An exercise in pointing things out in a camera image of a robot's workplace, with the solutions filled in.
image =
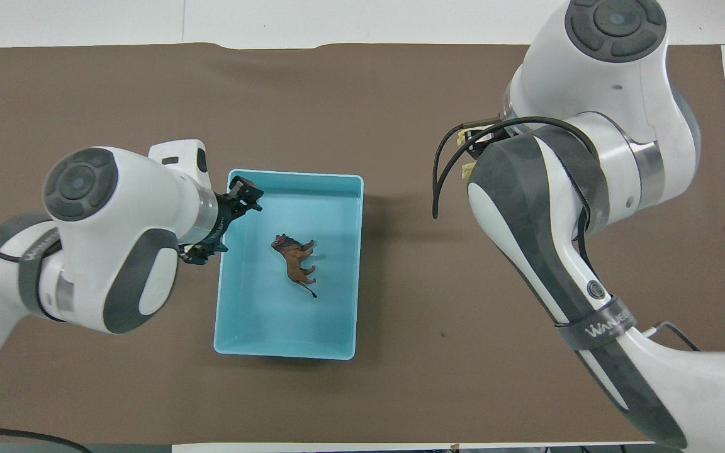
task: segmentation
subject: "brown table mat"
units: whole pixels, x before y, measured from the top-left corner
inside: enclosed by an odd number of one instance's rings
[[[525,50],[0,48],[0,222],[41,209],[54,163],[92,145],[200,138],[217,190],[234,167],[366,185],[351,361],[214,352],[213,259],[182,265],[167,306],[124,336],[22,321],[0,353],[0,427],[138,444],[644,440],[481,232],[457,170],[430,217],[438,140],[498,112]],[[720,48],[671,48],[668,68],[702,126],[699,173],[589,241],[590,257],[641,328],[668,319],[725,350]]]

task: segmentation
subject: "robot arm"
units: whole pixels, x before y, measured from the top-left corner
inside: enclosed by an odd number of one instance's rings
[[[44,184],[49,216],[0,226],[0,348],[29,313],[107,333],[135,329],[167,300],[178,258],[204,264],[224,252],[225,230],[261,210],[261,196],[241,177],[229,193],[212,192],[199,140],[153,146],[149,158],[113,147],[69,155]]]
[[[657,444],[725,451],[725,353],[650,341],[573,246],[682,193],[699,131],[665,72],[667,34],[650,0],[573,0],[559,9],[509,85],[503,118],[549,116],[485,147],[468,183],[481,228],[523,275],[613,404]]]

